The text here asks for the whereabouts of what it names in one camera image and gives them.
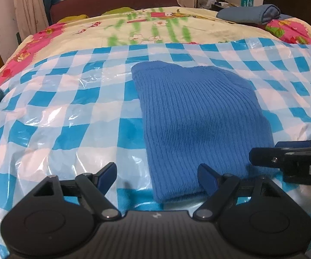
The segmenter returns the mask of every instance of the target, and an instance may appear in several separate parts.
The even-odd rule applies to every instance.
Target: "checkered plastic sheet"
[[[111,161],[118,166],[118,178],[107,197],[122,212],[192,212],[200,204],[198,199],[158,204],[152,198],[131,67],[153,60],[231,70],[250,81],[274,142],[311,139],[311,46],[255,38],[206,45],[116,46],[57,55],[2,85],[6,96],[0,104],[0,222],[45,176],[73,179],[83,172],[97,172]],[[311,191],[305,194],[300,186],[282,183],[280,174],[276,181],[311,214]],[[0,236],[0,257],[7,254]]]

